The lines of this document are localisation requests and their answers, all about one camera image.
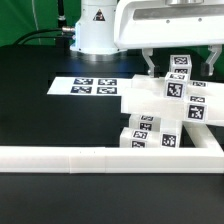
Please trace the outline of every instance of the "green background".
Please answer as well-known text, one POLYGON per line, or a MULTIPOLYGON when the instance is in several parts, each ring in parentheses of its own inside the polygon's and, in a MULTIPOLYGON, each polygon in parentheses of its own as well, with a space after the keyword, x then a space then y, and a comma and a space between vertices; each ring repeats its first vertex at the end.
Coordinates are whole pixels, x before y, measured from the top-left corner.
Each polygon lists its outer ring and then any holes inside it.
MULTIPOLYGON (((64 0, 65 15, 68 25, 80 18, 81 0, 64 0)), ((39 29, 57 27, 57 0, 35 0, 36 16, 39 29)), ((0 0, 0 46, 12 44, 22 35, 35 31, 35 20, 32 0, 0 0)), ((40 44, 38 40, 29 44, 40 44)), ((52 44, 53 41, 41 40, 41 44, 52 44)), ((209 51, 205 47, 193 47, 192 50, 207 59, 209 51)), ((215 64, 216 70, 224 74, 224 54, 215 64)))

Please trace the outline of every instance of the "white cube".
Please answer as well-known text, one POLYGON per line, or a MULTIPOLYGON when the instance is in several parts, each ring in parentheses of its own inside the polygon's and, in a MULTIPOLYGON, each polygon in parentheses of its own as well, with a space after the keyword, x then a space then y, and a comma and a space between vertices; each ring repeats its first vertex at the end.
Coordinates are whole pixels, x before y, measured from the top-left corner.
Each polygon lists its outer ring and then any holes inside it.
POLYGON ((182 121, 161 119, 160 146, 178 148, 182 133, 182 121))
POLYGON ((120 135, 120 148, 158 148, 159 132, 124 128, 120 135))
POLYGON ((183 100, 186 95, 188 74, 168 72, 165 77, 164 97, 183 100))
POLYGON ((171 55, 170 72, 191 74, 192 63, 190 55, 171 55))
POLYGON ((187 96, 186 101, 185 120, 190 122, 205 123, 207 119, 206 96, 189 95, 187 96))
POLYGON ((132 114, 129 118, 129 128, 145 131, 159 131, 160 118, 147 115, 132 114))

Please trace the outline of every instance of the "warning label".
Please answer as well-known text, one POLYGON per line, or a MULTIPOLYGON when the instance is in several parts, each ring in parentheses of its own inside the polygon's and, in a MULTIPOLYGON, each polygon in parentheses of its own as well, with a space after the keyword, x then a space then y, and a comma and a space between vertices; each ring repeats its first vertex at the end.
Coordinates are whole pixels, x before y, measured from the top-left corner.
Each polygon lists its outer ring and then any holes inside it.
POLYGON ((105 21, 105 18, 103 16, 102 11, 99 9, 96 13, 95 17, 93 18, 93 21, 105 21))

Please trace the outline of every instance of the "black table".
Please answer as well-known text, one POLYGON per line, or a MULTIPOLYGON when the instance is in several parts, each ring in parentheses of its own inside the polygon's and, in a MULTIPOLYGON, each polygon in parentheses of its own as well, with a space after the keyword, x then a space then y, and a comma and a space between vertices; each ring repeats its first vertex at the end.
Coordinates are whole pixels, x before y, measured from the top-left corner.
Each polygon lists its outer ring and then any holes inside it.
MULTIPOLYGON (((169 53, 155 52, 162 73, 169 53)), ((46 93, 55 76, 131 78, 146 70, 138 52, 90 63, 50 46, 0 48, 0 145, 118 146, 126 119, 119 97, 46 93)), ((224 176, 0 174, 0 209, 1 224, 221 224, 224 176)))

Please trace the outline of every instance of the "printed marker sheet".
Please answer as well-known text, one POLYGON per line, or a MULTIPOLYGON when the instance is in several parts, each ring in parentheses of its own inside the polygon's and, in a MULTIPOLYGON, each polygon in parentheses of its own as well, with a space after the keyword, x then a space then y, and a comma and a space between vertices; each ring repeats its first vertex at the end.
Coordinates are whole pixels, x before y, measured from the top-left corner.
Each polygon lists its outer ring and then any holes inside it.
POLYGON ((131 79, 56 77, 47 94, 121 96, 131 87, 131 79))

